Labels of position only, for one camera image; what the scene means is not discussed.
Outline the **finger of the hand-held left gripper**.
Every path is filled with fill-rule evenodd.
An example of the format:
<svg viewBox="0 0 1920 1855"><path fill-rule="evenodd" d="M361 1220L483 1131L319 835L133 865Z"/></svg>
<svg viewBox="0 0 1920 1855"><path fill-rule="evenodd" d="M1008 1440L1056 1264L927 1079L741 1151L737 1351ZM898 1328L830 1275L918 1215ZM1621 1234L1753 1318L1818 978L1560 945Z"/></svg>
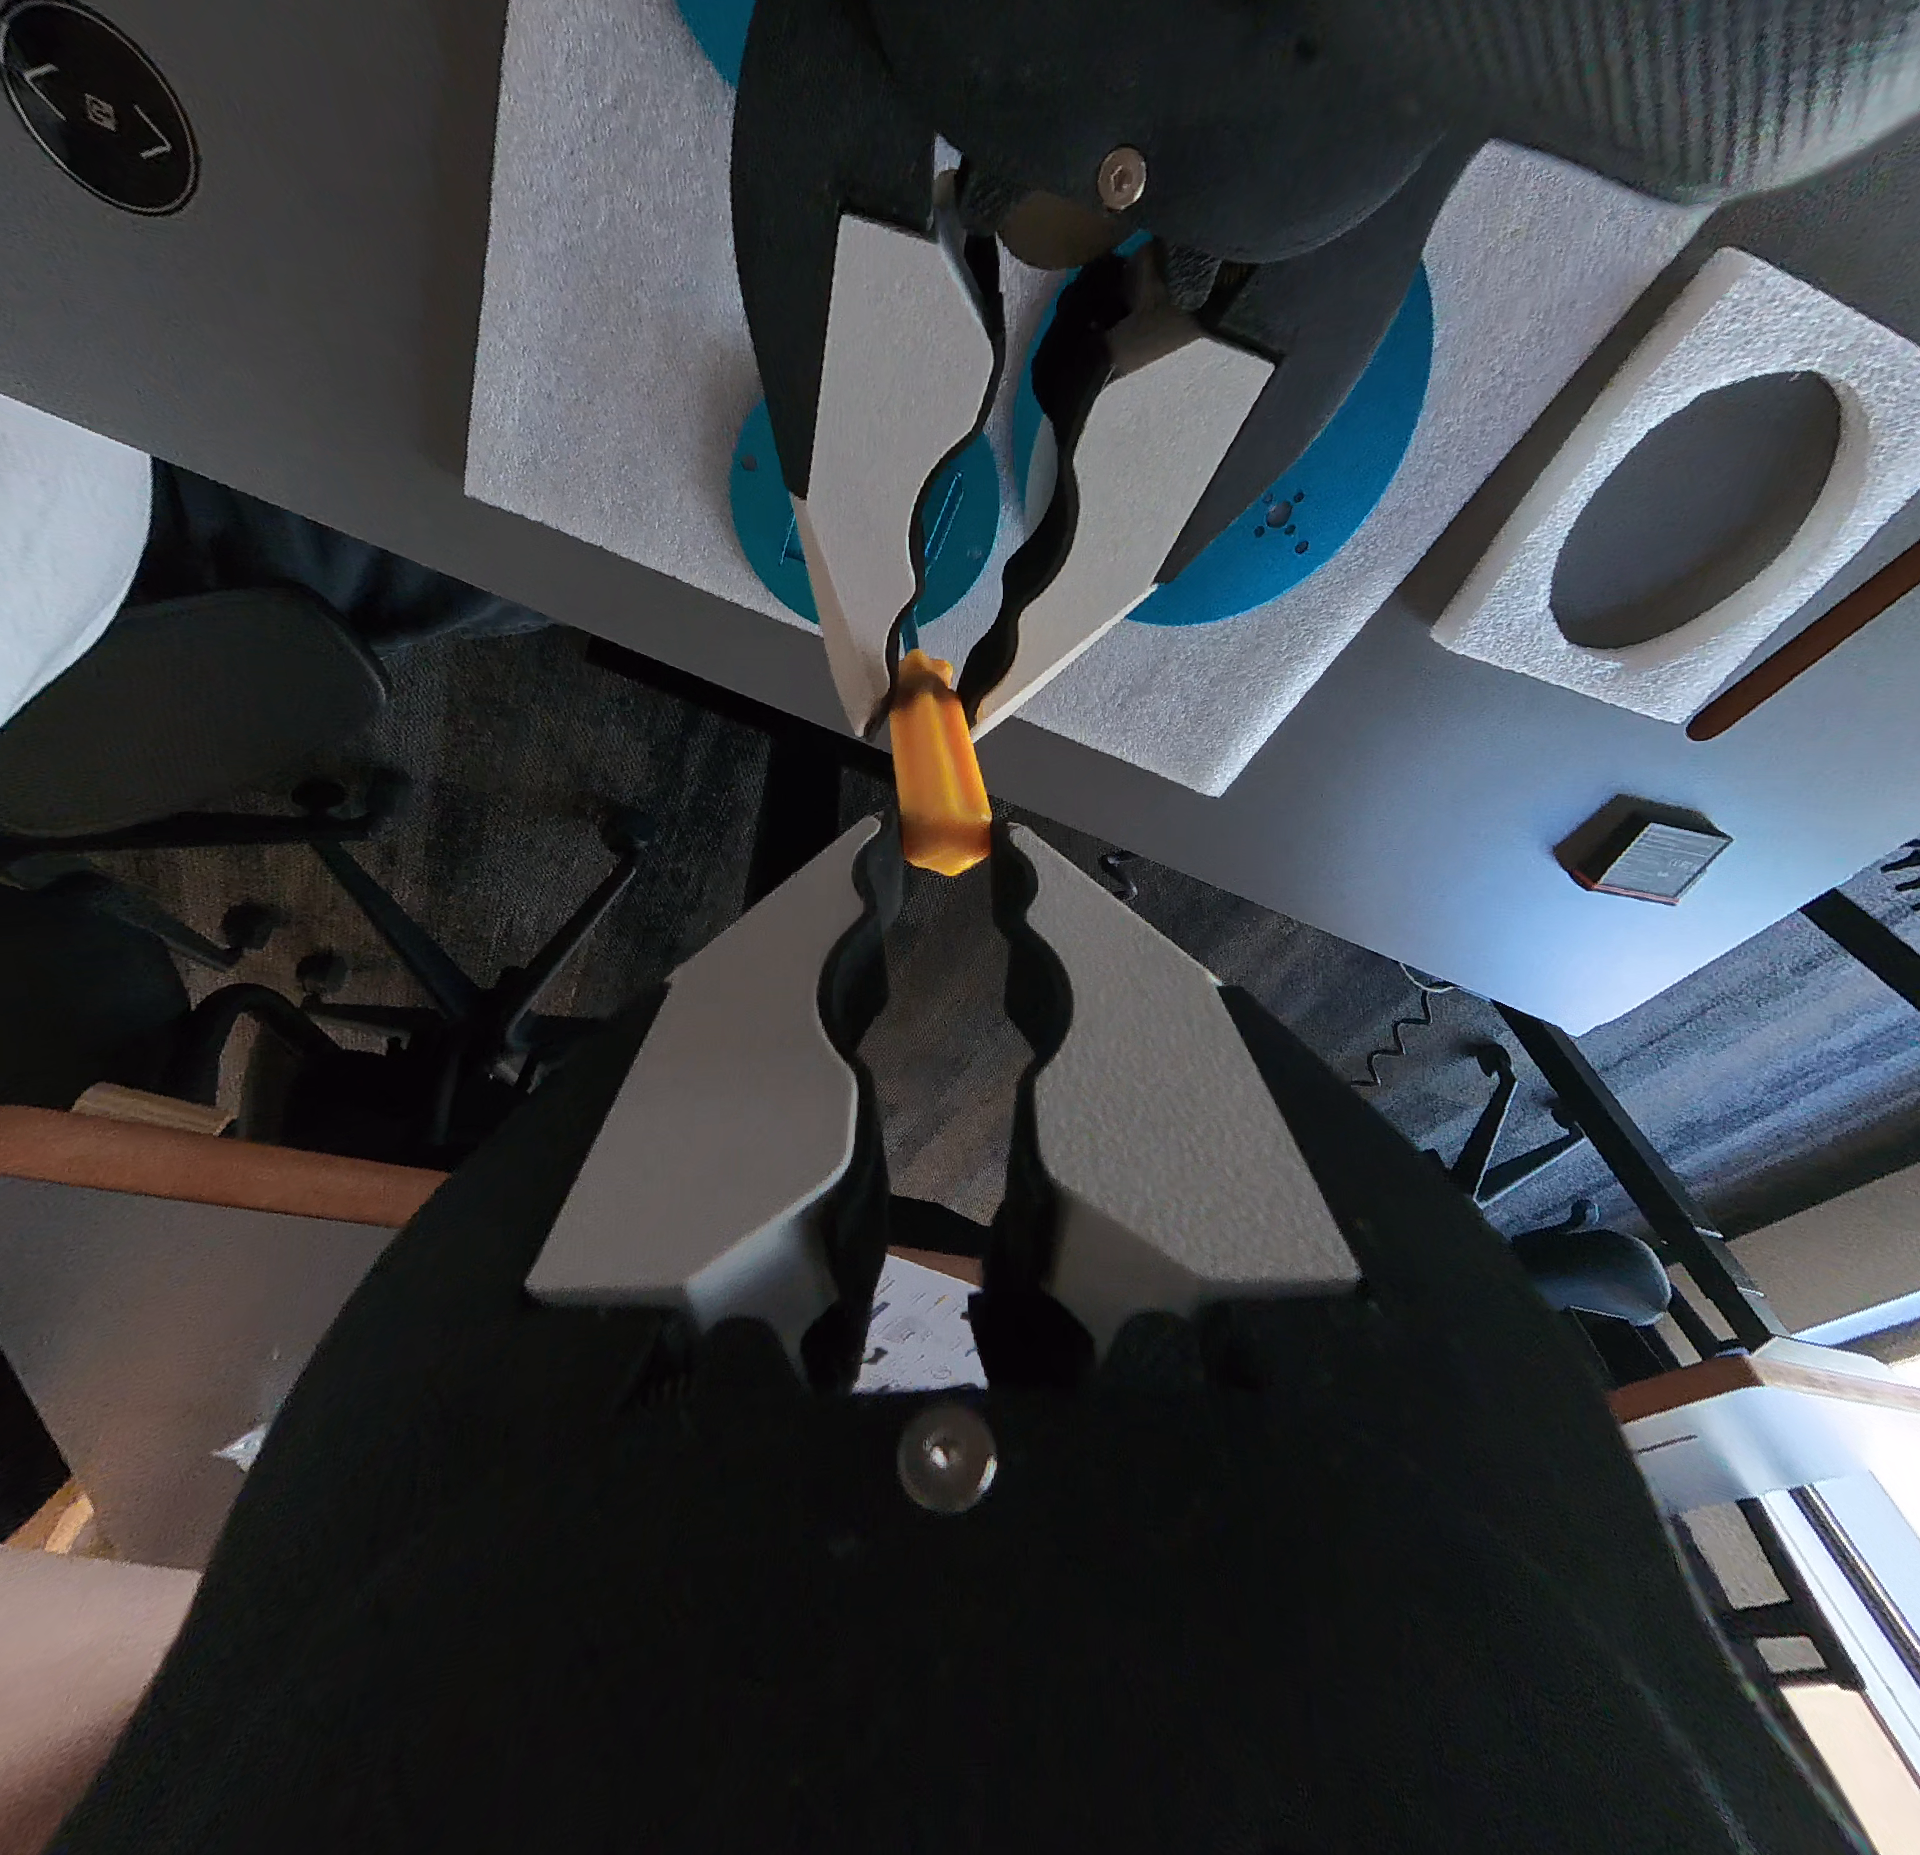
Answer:
<svg viewBox="0 0 1920 1855"><path fill-rule="evenodd" d="M1200 330L1116 330L1085 361L1048 330L1034 394L1054 435L1052 483L1002 571L958 698L991 732L1152 589L1265 392L1274 363Z"/></svg>
<svg viewBox="0 0 1920 1855"><path fill-rule="evenodd" d="M935 206L927 235L842 217L812 452L792 511L830 677L857 737L885 715L887 647L918 594L918 499L991 407L1002 337L982 298L955 206Z"/></svg>

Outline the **white foam sheet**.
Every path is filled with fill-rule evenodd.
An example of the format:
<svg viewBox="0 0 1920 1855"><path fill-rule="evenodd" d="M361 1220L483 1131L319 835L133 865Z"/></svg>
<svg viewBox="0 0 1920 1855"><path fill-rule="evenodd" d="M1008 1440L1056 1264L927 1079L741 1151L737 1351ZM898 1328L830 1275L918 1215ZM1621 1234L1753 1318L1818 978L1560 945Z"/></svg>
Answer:
<svg viewBox="0 0 1920 1855"><path fill-rule="evenodd" d="M464 489L792 626L726 512L759 398L730 106L674 0L508 0ZM1116 626L1015 725L1222 795L1705 219L1485 149L1427 237L1419 419L1347 539L1245 541L1307 571L1222 623Z"/></svg>

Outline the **printed paper sheet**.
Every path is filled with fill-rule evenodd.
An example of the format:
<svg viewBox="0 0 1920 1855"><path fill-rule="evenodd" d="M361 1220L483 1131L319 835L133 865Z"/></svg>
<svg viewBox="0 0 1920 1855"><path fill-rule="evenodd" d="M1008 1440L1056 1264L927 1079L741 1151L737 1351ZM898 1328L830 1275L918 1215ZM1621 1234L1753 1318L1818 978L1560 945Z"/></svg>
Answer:
<svg viewBox="0 0 1920 1855"><path fill-rule="evenodd" d="M941 1259L891 1253L881 1268L854 1394L982 1389L968 1318L973 1286Z"/></svg>

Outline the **black office chair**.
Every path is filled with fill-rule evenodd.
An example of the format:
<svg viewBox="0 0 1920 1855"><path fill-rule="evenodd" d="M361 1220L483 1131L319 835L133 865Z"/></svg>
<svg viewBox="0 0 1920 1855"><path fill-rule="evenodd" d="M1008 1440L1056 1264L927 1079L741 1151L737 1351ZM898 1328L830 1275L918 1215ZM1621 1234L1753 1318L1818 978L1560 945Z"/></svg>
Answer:
<svg viewBox="0 0 1920 1855"><path fill-rule="evenodd" d="M1508 1052L1499 1045L1475 1045L1473 1056L1479 1071L1494 1079L1494 1089L1456 1162L1445 1169L1445 1177L1487 1210L1499 1194L1520 1189L1589 1138L1571 1119L1568 1109L1552 1104L1550 1116L1562 1132L1507 1163L1494 1163L1518 1076ZM1625 1232L1602 1227L1589 1202L1577 1202L1572 1215L1557 1227L1518 1234L1508 1248L1532 1287L1557 1312L1610 1316L1643 1330L1654 1325L1673 1301L1667 1273L1652 1248Z"/></svg>

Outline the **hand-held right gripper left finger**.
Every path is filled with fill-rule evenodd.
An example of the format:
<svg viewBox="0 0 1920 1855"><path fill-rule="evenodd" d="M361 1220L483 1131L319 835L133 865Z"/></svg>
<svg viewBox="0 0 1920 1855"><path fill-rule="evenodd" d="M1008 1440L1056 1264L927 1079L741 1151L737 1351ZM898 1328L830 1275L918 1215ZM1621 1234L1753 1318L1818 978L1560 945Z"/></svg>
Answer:
<svg viewBox="0 0 1920 1855"><path fill-rule="evenodd" d="M677 968L525 1276L545 1305L749 1316L845 1389L885 1253L860 1045L887 1001L893 820L861 817Z"/></svg>

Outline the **round black desk control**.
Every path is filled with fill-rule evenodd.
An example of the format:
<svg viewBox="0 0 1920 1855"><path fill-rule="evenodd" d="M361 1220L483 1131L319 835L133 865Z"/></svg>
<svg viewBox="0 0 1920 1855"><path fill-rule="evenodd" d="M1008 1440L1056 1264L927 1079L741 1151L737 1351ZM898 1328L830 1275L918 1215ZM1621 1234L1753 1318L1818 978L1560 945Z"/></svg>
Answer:
<svg viewBox="0 0 1920 1855"><path fill-rule="evenodd" d="M7 0L5 98L40 150L79 188L139 217L180 213L201 149L156 61L77 0Z"/></svg>

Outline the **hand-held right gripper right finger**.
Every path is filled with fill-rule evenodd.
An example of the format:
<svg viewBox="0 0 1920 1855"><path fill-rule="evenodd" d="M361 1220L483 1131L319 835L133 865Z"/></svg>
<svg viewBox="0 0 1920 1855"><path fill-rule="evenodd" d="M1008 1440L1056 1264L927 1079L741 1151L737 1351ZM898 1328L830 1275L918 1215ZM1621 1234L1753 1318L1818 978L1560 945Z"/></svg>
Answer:
<svg viewBox="0 0 1920 1855"><path fill-rule="evenodd" d="M1328 1298L1357 1257L1219 980L1015 822L991 832L1027 1050L982 1259L982 1362L1098 1362L1138 1315Z"/></svg>

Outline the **blue disc with rectangular slot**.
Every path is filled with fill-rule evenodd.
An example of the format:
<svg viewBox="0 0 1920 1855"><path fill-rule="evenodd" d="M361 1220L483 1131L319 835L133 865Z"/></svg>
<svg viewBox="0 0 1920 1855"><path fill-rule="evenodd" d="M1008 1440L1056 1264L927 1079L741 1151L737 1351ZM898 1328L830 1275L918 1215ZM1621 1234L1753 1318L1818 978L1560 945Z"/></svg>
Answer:
<svg viewBox="0 0 1920 1855"><path fill-rule="evenodd" d="M1427 268L1325 428L1173 580L1130 612L1155 628L1245 616L1324 569L1375 511L1409 450L1434 351Z"/></svg>

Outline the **white foam frame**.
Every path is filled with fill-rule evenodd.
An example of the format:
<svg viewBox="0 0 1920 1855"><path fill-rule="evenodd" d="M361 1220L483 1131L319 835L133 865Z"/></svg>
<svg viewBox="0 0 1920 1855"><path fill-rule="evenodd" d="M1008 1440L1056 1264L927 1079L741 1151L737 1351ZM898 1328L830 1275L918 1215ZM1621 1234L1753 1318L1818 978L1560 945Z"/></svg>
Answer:
<svg viewBox="0 0 1920 1855"><path fill-rule="evenodd" d="M1707 394L1810 374L1835 394L1822 491L1733 594L1619 651L1552 613L1560 554L1636 445ZM1918 347L1736 247L1716 250L1635 345L1432 628L1453 653L1635 715L1685 722L1915 495Z"/></svg>

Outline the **person's white shirt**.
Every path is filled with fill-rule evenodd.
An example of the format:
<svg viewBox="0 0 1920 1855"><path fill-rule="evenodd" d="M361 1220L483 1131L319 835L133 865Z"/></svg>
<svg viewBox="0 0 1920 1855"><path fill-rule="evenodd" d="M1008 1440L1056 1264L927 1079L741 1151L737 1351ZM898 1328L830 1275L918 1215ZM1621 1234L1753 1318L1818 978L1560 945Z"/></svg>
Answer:
<svg viewBox="0 0 1920 1855"><path fill-rule="evenodd" d="M83 659L153 527L153 460L2 398L2 718Z"/></svg>

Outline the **blue round plate with bracket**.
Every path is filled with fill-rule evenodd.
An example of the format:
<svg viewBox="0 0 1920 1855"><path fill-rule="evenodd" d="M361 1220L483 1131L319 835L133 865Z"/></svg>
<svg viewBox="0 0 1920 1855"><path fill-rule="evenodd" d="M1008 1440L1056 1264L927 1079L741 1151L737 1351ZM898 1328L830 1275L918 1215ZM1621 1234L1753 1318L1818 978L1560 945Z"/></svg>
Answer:
<svg viewBox="0 0 1920 1855"><path fill-rule="evenodd" d="M737 545L757 583L789 612L818 623L802 537L781 486L763 403L755 403L737 428L728 503ZM1001 477L984 435L941 469L918 501L916 518L926 553L916 626L926 628L969 597L991 558L1001 522Z"/></svg>

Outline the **yellow-handled screwdriver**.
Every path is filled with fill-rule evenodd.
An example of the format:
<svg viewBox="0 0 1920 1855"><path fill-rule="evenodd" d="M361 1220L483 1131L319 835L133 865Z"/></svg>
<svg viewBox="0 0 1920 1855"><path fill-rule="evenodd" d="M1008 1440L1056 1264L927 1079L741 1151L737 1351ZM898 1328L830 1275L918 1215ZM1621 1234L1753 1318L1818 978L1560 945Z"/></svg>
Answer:
<svg viewBox="0 0 1920 1855"><path fill-rule="evenodd" d="M885 701L885 737L902 859L942 880L991 855L991 803L971 722L949 663L918 645L916 613L898 626L898 663Z"/></svg>

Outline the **adjacent grey desk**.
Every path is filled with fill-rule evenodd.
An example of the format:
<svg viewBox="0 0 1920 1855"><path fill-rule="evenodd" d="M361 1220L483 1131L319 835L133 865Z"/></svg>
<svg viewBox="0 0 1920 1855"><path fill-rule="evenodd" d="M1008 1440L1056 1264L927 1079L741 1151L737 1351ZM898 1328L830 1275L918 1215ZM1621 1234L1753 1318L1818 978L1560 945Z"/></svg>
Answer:
<svg viewBox="0 0 1920 1855"><path fill-rule="evenodd" d="M1816 620L1804 626L1778 651L1760 660L1728 689L1719 692L1685 725L1689 743L1712 743L1732 732L1744 715L1785 692L1797 675L1816 668L1838 647L1890 612L1918 587L1918 543L1894 557L1879 571L1844 594Z"/></svg>

